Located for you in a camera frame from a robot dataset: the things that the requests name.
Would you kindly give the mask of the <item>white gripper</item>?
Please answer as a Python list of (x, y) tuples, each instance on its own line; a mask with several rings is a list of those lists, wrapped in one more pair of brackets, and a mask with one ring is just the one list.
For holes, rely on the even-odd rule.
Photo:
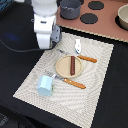
[(56, 24), (56, 16), (41, 17), (34, 15), (34, 32), (40, 49), (51, 49), (61, 39), (61, 28)]

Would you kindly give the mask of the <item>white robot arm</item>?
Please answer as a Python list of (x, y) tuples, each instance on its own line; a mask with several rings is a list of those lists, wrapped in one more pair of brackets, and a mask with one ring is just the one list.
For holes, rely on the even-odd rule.
[(61, 28), (56, 24), (56, 0), (32, 0), (34, 32), (40, 49), (53, 48), (62, 38)]

